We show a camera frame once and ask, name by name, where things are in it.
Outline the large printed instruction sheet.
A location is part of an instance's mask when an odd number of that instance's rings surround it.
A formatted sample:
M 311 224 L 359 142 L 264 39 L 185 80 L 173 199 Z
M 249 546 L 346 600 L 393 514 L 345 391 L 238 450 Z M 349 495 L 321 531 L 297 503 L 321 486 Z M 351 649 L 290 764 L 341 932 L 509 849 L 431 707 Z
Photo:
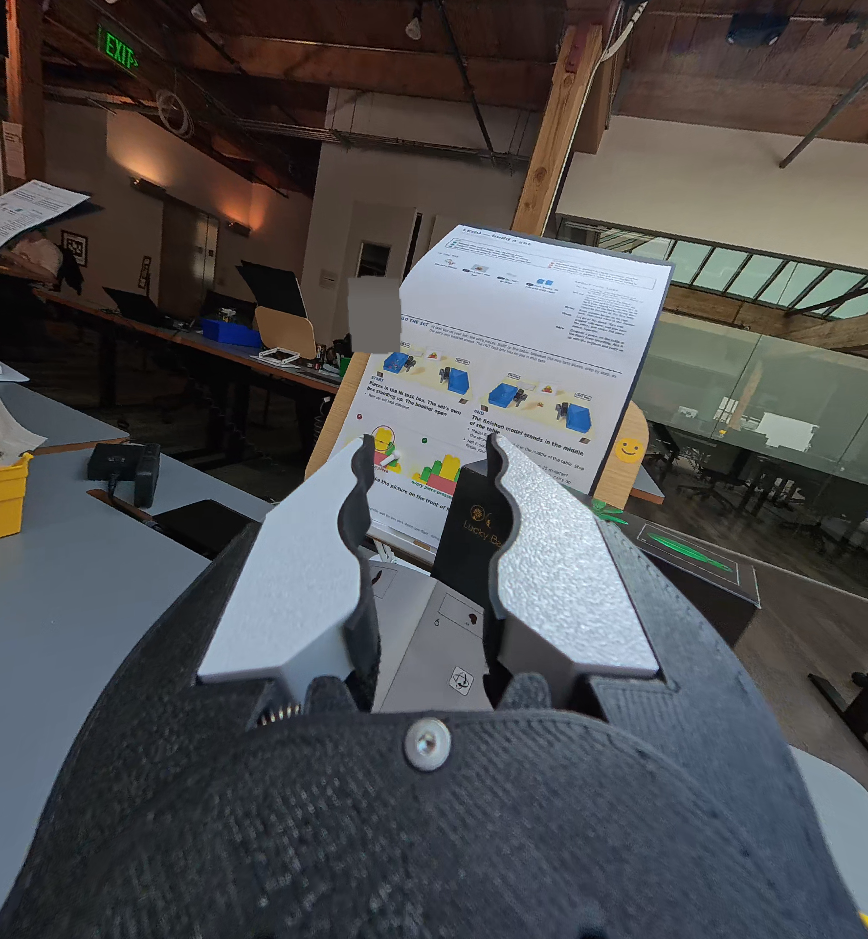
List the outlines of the large printed instruction sheet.
M 673 264 L 457 226 L 400 288 L 337 448 L 373 436 L 373 523 L 437 541 L 461 468 L 506 435 L 591 494 L 619 438 Z

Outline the small wooden board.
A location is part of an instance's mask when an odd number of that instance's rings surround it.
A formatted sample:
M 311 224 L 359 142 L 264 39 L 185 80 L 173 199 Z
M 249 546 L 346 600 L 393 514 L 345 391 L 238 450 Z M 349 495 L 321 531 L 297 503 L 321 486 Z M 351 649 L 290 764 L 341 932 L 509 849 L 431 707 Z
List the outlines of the small wooden board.
M 317 357 L 312 323 L 305 315 L 258 305 L 254 319 L 265 349 L 282 348 L 304 359 Z

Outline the printed paper sheet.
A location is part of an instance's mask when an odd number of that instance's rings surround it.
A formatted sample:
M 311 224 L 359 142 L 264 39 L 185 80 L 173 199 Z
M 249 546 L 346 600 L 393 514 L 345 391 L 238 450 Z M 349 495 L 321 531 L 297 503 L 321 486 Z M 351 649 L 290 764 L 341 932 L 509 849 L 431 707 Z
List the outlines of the printed paper sheet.
M 0 195 L 0 249 L 26 232 L 46 227 L 86 205 L 89 194 L 31 180 Z

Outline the black device box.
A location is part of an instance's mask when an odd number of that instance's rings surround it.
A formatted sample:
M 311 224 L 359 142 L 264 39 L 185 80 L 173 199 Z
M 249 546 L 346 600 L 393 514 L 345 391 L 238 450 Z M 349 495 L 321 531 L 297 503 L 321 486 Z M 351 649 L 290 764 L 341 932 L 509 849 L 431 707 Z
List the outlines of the black device box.
M 96 482 L 132 482 L 146 446 L 132 443 L 96 444 L 88 459 L 86 478 Z

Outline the black flat pad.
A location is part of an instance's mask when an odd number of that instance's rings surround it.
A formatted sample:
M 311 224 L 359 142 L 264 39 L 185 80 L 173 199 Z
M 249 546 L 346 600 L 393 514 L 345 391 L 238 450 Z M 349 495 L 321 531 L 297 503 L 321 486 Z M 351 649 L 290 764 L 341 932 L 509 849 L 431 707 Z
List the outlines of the black flat pad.
M 152 521 L 161 534 L 209 560 L 253 523 L 252 518 L 212 499 L 155 514 Z

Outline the blue plastic bin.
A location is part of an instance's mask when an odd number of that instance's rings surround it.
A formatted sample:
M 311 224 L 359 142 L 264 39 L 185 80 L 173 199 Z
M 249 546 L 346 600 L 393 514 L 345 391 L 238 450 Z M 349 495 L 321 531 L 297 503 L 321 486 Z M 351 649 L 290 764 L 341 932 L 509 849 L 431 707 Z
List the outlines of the blue plastic bin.
M 201 332 L 205 339 L 229 346 L 242 346 L 260 350 L 263 348 L 258 330 L 240 322 L 223 321 L 208 317 L 200 319 Z

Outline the green exit sign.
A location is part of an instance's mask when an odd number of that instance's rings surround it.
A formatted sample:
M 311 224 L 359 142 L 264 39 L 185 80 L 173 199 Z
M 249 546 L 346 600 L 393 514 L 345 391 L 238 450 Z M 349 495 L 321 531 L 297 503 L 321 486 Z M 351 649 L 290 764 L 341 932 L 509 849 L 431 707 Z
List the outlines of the green exit sign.
M 114 26 L 99 23 L 97 32 L 97 47 L 99 53 L 110 58 L 124 71 L 135 74 L 139 69 L 139 61 L 135 48 L 122 36 Z

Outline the grey desk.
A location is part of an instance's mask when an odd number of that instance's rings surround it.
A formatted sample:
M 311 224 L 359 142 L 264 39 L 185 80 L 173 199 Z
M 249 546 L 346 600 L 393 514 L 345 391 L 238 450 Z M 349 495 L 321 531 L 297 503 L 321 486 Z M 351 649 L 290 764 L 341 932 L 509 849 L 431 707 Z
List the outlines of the grey desk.
M 488 581 L 493 709 L 358 715 L 197 676 L 266 514 L 179 561 L 59 471 L 0 539 L 0 937 L 868 936 L 749 676 L 603 519 L 656 677 L 510 674 Z

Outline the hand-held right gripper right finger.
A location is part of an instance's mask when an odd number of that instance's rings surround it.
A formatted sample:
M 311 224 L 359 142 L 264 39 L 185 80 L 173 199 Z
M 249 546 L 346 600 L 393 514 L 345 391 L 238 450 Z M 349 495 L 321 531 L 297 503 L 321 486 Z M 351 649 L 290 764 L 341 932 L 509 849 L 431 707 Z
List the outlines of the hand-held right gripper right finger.
M 542 675 L 552 696 L 570 696 L 587 675 L 656 677 L 597 516 L 505 436 L 492 434 L 488 445 L 492 480 L 512 512 L 488 577 L 498 663 L 512 675 Z

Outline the long wooden workbench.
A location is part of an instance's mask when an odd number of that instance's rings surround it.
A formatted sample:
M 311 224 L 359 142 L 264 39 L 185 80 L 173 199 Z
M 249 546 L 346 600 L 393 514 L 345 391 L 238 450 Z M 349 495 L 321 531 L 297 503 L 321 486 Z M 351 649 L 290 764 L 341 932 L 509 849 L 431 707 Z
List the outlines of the long wooden workbench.
M 34 288 L 33 293 L 44 302 L 54 304 L 63 311 L 79 315 L 88 327 L 101 333 L 107 333 L 113 338 L 131 339 L 137 337 L 157 340 L 162 346 L 175 348 L 179 351 L 189 349 L 193 353 L 213 358 L 216 363 L 229 362 L 234 366 L 245 368 L 268 379 L 293 382 L 329 395 L 336 394 L 341 384 L 338 377 L 334 377 L 325 371 L 307 370 L 299 368 L 293 363 L 290 365 L 269 364 L 256 355 L 244 352 L 242 347 L 239 346 L 230 346 L 205 339 L 204 336 L 199 334 L 173 330 L 167 327 L 151 326 L 118 313 L 101 310 L 85 301 L 63 297 L 42 288 Z

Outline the black flat board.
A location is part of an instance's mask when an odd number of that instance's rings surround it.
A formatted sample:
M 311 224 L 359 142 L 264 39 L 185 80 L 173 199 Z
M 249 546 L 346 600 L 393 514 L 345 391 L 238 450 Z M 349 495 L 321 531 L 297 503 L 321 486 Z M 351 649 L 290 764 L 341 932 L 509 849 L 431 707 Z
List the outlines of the black flat board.
M 260 307 L 307 318 L 299 281 L 293 271 L 241 261 L 237 271 Z

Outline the black brick set box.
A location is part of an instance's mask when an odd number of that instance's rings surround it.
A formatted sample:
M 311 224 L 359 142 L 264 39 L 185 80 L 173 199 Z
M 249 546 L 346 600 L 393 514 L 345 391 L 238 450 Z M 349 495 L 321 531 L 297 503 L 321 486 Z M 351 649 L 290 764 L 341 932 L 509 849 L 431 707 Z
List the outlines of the black brick set box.
M 756 571 L 715 546 L 598 500 L 593 510 L 616 527 L 734 647 L 760 609 Z M 463 467 L 451 500 L 432 575 L 480 607 L 488 602 L 488 566 L 511 533 L 512 513 L 487 476 L 487 463 Z

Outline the white building instruction booklet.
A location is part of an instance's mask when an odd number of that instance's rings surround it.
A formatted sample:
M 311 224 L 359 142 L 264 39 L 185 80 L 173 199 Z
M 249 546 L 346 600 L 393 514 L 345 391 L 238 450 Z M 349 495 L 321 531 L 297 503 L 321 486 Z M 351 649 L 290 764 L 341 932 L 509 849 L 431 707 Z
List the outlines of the white building instruction booklet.
M 381 659 L 373 713 L 491 711 L 484 611 L 404 564 L 369 561 Z

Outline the grey metal door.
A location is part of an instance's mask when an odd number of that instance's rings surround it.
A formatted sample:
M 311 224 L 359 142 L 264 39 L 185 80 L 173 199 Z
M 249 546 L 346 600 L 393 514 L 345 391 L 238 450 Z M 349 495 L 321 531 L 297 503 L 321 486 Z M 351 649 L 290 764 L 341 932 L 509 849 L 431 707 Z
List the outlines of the grey metal door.
M 177 320 L 193 319 L 214 287 L 219 219 L 168 198 L 163 203 L 158 308 Z

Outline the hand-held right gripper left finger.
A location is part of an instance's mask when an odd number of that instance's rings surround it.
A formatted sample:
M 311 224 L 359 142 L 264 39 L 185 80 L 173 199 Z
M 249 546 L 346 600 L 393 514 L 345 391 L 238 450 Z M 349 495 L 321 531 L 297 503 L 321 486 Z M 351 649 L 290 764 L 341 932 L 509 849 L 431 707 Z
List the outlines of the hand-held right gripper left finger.
M 301 703 L 314 678 L 348 681 L 372 709 L 381 642 L 370 573 L 358 554 L 371 524 L 374 440 L 337 452 L 271 510 L 243 563 L 197 676 L 274 679 Z

